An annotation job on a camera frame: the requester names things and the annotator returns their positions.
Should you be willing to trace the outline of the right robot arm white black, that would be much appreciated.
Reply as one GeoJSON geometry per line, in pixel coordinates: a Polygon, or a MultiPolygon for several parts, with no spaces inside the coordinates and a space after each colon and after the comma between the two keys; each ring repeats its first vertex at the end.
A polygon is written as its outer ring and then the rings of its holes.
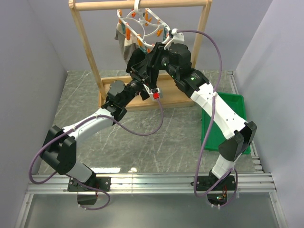
{"type": "Polygon", "coordinates": [[[190,57],[184,44],[172,43],[166,47],[157,42],[146,56],[148,75],[151,86],[155,86],[159,70],[165,70],[176,87],[211,117],[202,149],[213,124],[223,133],[225,140],[218,146],[219,157],[208,177],[210,189],[219,190],[225,186],[226,177],[233,171],[239,156],[251,145],[257,125],[253,121],[247,122],[227,105],[204,74],[192,68],[190,57]]]}

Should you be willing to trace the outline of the black underwear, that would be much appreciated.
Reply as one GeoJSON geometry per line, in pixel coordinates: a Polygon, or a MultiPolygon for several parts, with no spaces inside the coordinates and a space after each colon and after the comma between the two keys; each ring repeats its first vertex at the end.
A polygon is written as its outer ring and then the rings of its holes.
{"type": "Polygon", "coordinates": [[[131,76],[131,82],[139,87],[136,92],[143,101],[148,98],[155,99],[157,97],[154,94],[159,93],[157,87],[159,70],[154,68],[152,59],[153,53],[145,54],[138,48],[132,53],[127,63],[126,72],[131,76]]]}

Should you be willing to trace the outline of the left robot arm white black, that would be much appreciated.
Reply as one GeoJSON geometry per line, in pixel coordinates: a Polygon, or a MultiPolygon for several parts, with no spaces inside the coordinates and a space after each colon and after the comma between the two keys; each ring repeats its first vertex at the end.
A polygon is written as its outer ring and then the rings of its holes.
{"type": "Polygon", "coordinates": [[[127,113],[127,105],[136,96],[140,95],[143,100],[149,98],[147,89],[154,78],[146,73],[148,66],[143,56],[130,58],[126,71],[131,81],[128,84],[121,80],[111,83],[106,102],[86,119],[64,128],[56,125],[50,128],[38,156],[56,173],[69,176],[85,191],[108,190],[98,183],[89,167],[77,161],[77,146],[95,133],[119,125],[127,113]]]}

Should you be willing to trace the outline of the white plastic clip hanger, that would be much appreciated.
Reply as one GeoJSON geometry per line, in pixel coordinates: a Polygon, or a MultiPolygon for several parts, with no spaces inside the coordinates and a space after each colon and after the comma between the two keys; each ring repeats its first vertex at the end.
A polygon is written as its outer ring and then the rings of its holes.
{"type": "Polygon", "coordinates": [[[118,23],[122,25],[127,40],[132,39],[137,44],[137,38],[141,38],[144,48],[153,49],[156,42],[165,40],[170,27],[151,9],[140,8],[139,4],[140,1],[136,0],[134,8],[128,13],[118,9],[118,23]]]}

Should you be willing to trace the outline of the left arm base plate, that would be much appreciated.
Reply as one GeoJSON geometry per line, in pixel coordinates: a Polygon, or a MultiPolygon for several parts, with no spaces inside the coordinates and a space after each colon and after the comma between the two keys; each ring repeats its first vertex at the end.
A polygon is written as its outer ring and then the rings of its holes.
{"type": "Polygon", "coordinates": [[[75,178],[70,178],[67,191],[83,192],[83,191],[91,191],[92,188],[103,191],[109,191],[110,185],[111,185],[111,177],[93,177],[85,183],[82,183],[75,178]]]}

